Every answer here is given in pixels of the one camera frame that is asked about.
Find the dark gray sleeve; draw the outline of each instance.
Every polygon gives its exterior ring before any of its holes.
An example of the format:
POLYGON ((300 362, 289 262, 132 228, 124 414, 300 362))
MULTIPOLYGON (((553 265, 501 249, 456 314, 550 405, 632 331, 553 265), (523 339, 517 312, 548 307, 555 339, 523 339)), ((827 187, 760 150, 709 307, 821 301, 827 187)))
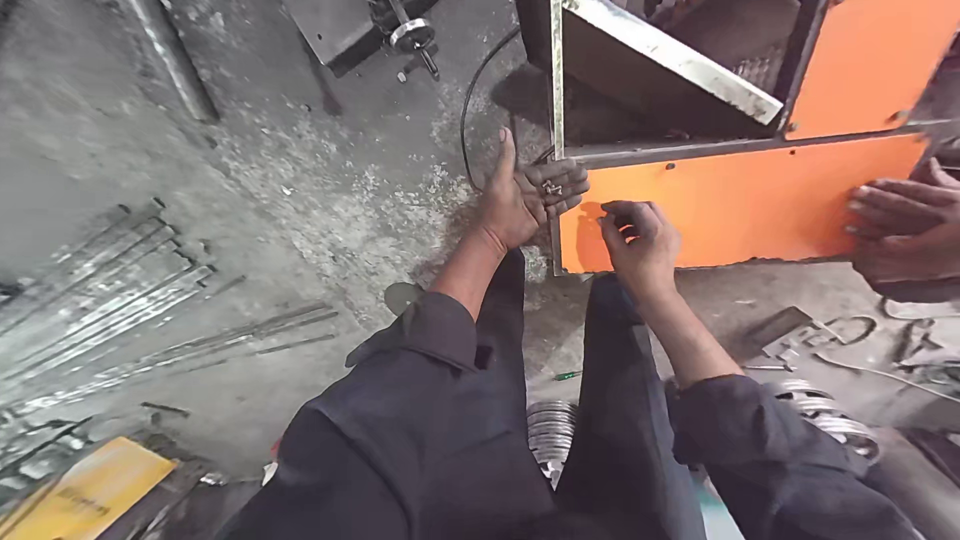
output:
POLYGON ((703 380, 674 412, 678 460, 707 467, 747 540, 916 538, 840 443, 754 380, 703 380))
POLYGON ((353 370, 305 404, 276 475, 226 538, 412 538, 420 482, 454 382, 476 371, 476 329, 456 300, 427 293, 358 347, 353 370))

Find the orange sheet metal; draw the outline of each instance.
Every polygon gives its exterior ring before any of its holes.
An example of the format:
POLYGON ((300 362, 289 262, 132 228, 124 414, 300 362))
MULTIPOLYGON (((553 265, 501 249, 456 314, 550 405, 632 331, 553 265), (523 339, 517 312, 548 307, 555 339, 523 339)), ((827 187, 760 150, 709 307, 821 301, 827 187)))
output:
POLYGON ((584 202, 560 218, 563 267, 612 270, 596 219, 600 204, 618 199, 660 204, 684 237, 680 267, 847 253, 850 190, 906 178, 926 145, 922 135, 893 135, 590 171, 584 202))
POLYGON ((960 0, 834 2, 813 49, 790 140, 903 125, 953 40, 960 0))

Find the leg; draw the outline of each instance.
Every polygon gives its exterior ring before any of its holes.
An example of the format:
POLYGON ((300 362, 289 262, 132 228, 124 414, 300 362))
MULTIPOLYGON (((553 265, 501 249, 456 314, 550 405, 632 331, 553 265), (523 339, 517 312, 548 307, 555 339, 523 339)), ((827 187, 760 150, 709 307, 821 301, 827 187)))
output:
POLYGON ((573 446, 558 486, 561 508, 594 516, 614 538, 704 540, 673 437, 647 328, 616 276, 598 278, 587 306, 573 446))
POLYGON ((421 538, 509 538, 555 509, 527 448, 523 376, 525 263, 512 250, 493 275, 477 318, 478 363, 455 398, 448 451, 424 487, 421 538))

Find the concrete floor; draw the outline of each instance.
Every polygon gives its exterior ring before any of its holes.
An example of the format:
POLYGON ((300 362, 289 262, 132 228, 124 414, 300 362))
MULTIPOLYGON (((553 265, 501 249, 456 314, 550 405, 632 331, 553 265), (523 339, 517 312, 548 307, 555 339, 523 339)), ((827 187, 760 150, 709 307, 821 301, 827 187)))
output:
MULTIPOLYGON (((183 41, 223 116, 212 127, 184 115, 125 3, 8 3, 0 27, 0 279, 34 275, 111 205, 159 196, 188 245, 203 244, 222 273, 248 279, 144 334, 144 351, 317 299, 340 312, 328 324, 332 341, 157 374, 38 415, 98 413, 120 429, 146 417, 141 401, 182 407, 190 418, 164 422, 185 446, 228 471, 255 472, 300 404, 346 373, 346 353, 392 320, 386 286, 429 283, 465 226, 475 195, 458 148, 460 107, 473 70, 516 25, 512 3, 440 2, 430 17, 442 80, 420 69, 405 85, 396 73, 408 59, 386 51, 342 79, 329 77, 279 0, 175 3, 183 41)), ((489 169, 496 128, 507 118, 491 88, 523 63, 516 40, 474 93, 475 171, 489 169)), ((523 159, 548 144, 536 126, 521 122, 518 131, 523 159)), ((581 364, 588 285, 547 277, 542 245, 524 248, 528 382, 532 396, 572 397, 577 380, 549 379, 581 364)), ((750 355, 743 333, 784 307, 821 320, 878 316, 878 297, 845 263, 739 265, 678 280, 742 359, 750 355)), ((835 355, 882 365, 903 324, 883 320, 870 341, 835 355)), ((960 335, 944 326, 944 338, 960 335)), ((864 421, 939 425, 960 417, 912 390, 889 406, 899 387, 869 375, 823 365, 798 375, 835 392, 864 421)))

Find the screwdriver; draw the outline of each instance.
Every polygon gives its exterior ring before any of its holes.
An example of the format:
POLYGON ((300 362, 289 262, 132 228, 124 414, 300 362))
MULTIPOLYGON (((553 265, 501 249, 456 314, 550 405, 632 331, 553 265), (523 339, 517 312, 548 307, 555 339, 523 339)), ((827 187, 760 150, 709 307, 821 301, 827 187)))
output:
POLYGON ((580 374, 583 373, 583 372, 584 372, 583 370, 580 370, 580 371, 570 371, 570 372, 567 372, 567 373, 561 373, 561 374, 559 374, 557 377, 554 377, 553 380, 573 379, 574 377, 577 377, 578 375, 580 375, 580 374))

